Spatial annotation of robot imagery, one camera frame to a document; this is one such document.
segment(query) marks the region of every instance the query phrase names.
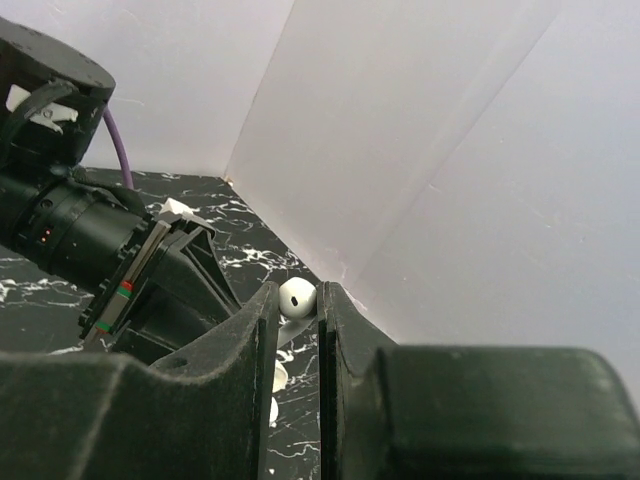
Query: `purple cable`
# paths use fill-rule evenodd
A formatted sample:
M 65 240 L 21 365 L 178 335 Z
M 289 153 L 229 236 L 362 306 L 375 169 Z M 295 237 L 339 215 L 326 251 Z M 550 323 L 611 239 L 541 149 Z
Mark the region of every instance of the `purple cable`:
M 104 119 L 104 123 L 107 124 L 107 130 L 109 130 L 113 146 L 116 148 L 116 154 L 118 155 L 118 161 L 120 162 L 120 170 L 122 170 L 122 180 L 124 185 L 127 188 L 133 189 L 133 177 L 131 176 L 131 168 L 129 167 L 127 152 L 124 149 L 122 137 L 120 137 L 116 121 L 113 119 L 113 115 L 111 114 L 109 107 L 105 107 L 102 118 Z

